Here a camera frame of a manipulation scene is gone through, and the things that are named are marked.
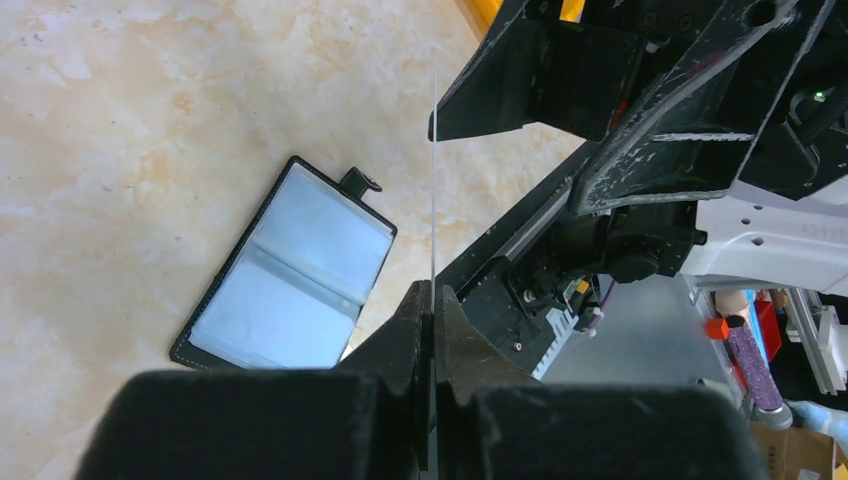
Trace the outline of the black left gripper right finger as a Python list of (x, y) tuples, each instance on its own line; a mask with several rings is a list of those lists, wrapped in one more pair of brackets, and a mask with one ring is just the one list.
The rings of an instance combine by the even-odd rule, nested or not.
[(442, 479), (765, 479), (730, 403), (703, 387), (546, 385), (437, 297)]

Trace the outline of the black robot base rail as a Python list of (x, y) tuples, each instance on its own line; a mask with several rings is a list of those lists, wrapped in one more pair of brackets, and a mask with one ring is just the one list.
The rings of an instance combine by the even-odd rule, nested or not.
[(577, 169), (597, 148), (581, 145), (437, 277), (472, 325), (535, 379), (590, 329), (603, 277), (615, 284), (673, 277), (707, 240), (694, 202), (571, 214)]

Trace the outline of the yellow plastic bin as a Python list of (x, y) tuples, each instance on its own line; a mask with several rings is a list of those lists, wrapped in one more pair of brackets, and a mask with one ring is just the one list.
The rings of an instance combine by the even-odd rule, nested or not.
[[(489, 28), (504, 4), (501, 0), (456, 0), (456, 6), (467, 21), (474, 37), (483, 40)], [(513, 10), (523, 12), (530, 18), (540, 18), (559, 6), (557, 15), (560, 20), (578, 22), (585, 7), (584, 0), (565, 1), (518, 1)]]

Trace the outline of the black leather card holder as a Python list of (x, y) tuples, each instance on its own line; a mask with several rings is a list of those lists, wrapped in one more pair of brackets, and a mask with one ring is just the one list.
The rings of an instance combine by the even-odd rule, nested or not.
[(342, 358), (397, 235), (356, 167), (335, 181), (292, 156), (168, 356), (192, 369), (329, 369)]

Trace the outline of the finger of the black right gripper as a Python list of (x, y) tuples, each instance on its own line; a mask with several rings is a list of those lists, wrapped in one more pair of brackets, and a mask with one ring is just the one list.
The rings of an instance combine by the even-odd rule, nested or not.
[(438, 102), (438, 141), (541, 123), (602, 141), (633, 103), (646, 35), (611, 1), (587, 1), (585, 21), (540, 18), (505, 1), (478, 49)]

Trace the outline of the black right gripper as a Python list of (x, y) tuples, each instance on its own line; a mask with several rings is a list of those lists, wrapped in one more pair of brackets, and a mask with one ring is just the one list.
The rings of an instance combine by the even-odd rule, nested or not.
[(646, 35), (632, 105), (574, 177), (569, 210), (784, 192), (846, 136), (843, 1), (611, 1)]

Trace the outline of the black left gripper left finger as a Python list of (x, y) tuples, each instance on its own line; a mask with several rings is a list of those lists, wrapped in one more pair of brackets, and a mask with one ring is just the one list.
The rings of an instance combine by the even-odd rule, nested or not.
[(337, 366), (158, 370), (115, 395), (80, 479), (415, 479), (428, 465), (429, 281)]

